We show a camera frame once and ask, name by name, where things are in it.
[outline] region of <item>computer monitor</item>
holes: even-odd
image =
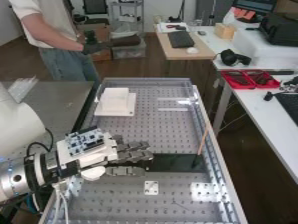
[[[266,15],[273,12],[277,0],[235,0],[233,6],[241,9],[256,11],[257,15]]]
[[[86,14],[107,14],[107,0],[84,0]]]

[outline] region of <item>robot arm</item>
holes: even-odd
[[[121,138],[116,141],[98,127],[72,133],[58,142],[58,151],[2,163],[0,202],[36,192],[40,187],[59,183],[79,173],[88,181],[99,180],[107,169],[109,175],[121,175],[113,171],[119,164],[153,159],[148,148],[147,142],[124,144]]]
[[[16,103],[0,83],[0,155],[6,156],[28,145],[44,132],[35,111],[27,104]],[[124,144],[121,136],[113,138],[98,127],[72,133],[58,142],[58,151],[0,163],[0,202],[36,192],[40,187],[76,174],[90,181],[100,179],[104,173],[140,175],[140,168],[131,166],[121,170],[119,165],[152,160],[148,149],[147,142]]]
[[[0,83],[0,156],[31,143],[46,133],[44,124],[26,103],[18,104]]]

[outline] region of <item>white desk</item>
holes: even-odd
[[[286,81],[293,79],[293,75],[274,76],[274,78],[280,81]],[[216,134],[219,134],[233,92],[298,184],[298,126],[292,120],[277,98],[273,97],[269,102],[264,100],[268,91],[272,91],[273,93],[281,92],[278,89],[236,90],[232,89],[225,82],[225,89],[213,128]]]
[[[213,50],[216,54],[221,53],[227,49],[232,49],[236,53],[244,54],[232,44],[231,40],[224,40],[221,39],[216,34],[215,34],[215,26],[203,26],[199,28],[199,30],[207,32],[207,36],[200,36],[197,33],[196,35],[200,37],[203,42],[208,45],[208,47]],[[225,70],[225,69],[261,69],[261,70],[274,70],[274,71],[281,71],[281,70],[293,70],[293,68],[289,68],[289,64],[284,63],[266,63],[266,64],[260,64],[255,65],[253,63],[247,66],[244,64],[237,64],[236,66],[227,66],[223,61],[221,61],[221,56],[219,55],[216,59],[213,60],[213,64],[216,66],[216,69],[219,71]]]

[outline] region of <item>white cloth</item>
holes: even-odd
[[[20,20],[35,13],[43,15],[44,21],[71,40],[78,40],[74,24],[67,12],[63,0],[10,0],[14,11]],[[28,41],[32,45],[52,48],[48,44],[38,41],[24,27]]]

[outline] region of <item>red object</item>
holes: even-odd
[[[262,70],[245,70],[245,75],[260,89],[280,88],[281,83]]]
[[[180,27],[180,25],[168,25],[167,28],[176,28]]]
[[[251,19],[253,18],[255,14],[256,14],[255,11],[249,11],[249,12],[247,13],[247,15],[244,16],[244,18],[248,19],[248,20],[251,20]]]
[[[248,12],[248,10],[247,9],[243,9],[241,12],[237,15],[237,18],[245,17],[247,12]]]
[[[225,70],[221,72],[227,82],[233,89],[255,89],[253,80],[239,70]]]
[[[240,8],[236,8],[235,9],[235,15],[239,16],[240,12],[241,12],[241,9]]]

